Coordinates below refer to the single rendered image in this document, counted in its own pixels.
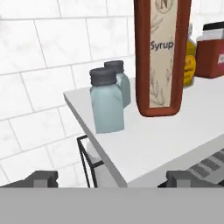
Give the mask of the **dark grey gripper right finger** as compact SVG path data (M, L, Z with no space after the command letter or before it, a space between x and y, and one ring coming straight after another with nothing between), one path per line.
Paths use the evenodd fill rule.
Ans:
M224 180L214 184L196 178L189 171L167 171L166 181L157 187L174 188L224 188Z

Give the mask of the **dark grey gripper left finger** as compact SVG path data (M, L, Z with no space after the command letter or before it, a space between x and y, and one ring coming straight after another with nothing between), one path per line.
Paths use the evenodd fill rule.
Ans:
M4 188L58 188L57 171L35 171L25 179L7 184Z

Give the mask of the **pale blue shaker, grey lid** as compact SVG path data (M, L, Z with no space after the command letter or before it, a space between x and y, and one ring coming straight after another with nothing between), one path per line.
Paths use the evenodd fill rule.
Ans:
M91 69L89 74L95 132L105 134L123 130L123 97L117 85L116 72L98 67Z
M104 66L112 68L116 72L117 85L122 91L123 107L126 108L130 104L130 80L124 73L124 66L122 60L106 61Z

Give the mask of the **yellow condiment bottle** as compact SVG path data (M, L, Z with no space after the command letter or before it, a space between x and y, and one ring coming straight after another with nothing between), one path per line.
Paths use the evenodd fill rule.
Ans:
M193 84L193 76L196 69L196 44L192 40L193 24L188 27L188 38L185 51L185 68L184 68L184 87L189 87Z

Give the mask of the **brown syrup bottle, beige label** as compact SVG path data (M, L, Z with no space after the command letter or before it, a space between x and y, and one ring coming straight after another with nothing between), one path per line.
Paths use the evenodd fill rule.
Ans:
M192 0L134 0L136 104L142 116L180 110Z

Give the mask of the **grey slatted appliance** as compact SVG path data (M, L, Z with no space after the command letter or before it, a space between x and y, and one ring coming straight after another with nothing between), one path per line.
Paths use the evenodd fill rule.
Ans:
M224 187L224 148L187 170L198 179Z

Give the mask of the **red box, white lid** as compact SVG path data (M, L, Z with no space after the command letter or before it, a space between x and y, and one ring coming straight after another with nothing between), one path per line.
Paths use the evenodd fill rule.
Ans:
M195 75L209 79L224 76L224 21L204 24L196 41Z

